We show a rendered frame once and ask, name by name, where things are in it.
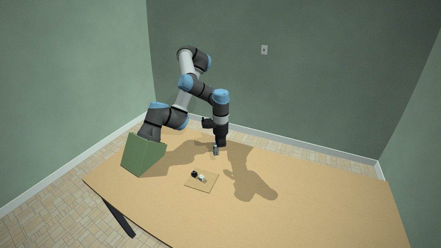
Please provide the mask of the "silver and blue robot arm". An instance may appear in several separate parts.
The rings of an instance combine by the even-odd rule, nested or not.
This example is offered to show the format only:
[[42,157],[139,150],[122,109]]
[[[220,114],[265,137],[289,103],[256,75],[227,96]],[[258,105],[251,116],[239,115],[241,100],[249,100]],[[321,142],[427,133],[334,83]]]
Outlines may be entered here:
[[189,121],[187,106],[192,95],[203,99],[213,106],[213,115],[224,117],[229,111],[229,92],[215,89],[199,79],[211,66],[211,57],[199,49],[185,45],[177,51],[181,77],[180,89],[176,102],[169,108],[168,104],[151,102],[144,123],[137,135],[147,140],[160,142],[162,125],[174,130],[183,130]]

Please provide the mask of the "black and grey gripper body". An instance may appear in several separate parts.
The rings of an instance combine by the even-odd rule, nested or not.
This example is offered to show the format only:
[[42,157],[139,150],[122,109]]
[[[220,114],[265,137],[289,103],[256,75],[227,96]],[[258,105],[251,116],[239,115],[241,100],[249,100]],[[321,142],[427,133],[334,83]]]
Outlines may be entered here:
[[226,146],[226,135],[228,134],[228,116],[230,115],[224,117],[217,117],[213,115],[213,119],[204,119],[204,117],[202,117],[202,128],[213,129],[217,147]]

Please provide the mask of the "tan square mat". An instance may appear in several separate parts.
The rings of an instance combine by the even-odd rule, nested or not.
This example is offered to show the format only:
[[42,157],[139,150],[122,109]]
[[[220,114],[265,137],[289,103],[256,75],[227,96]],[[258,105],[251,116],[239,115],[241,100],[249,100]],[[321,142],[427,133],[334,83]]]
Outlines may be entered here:
[[[209,193],[219,174],[209,172],[206,170],[201,170],[198,168],[195,168],[194,171],[196,171],[198,175],[195,178],[190,175],[187,181],[185,182],[184,186],[192,187],[193,189],[197,189]],[[203,181],[200,181],[198,179],[198,176],[200,174],[205,176],[205,179]]]

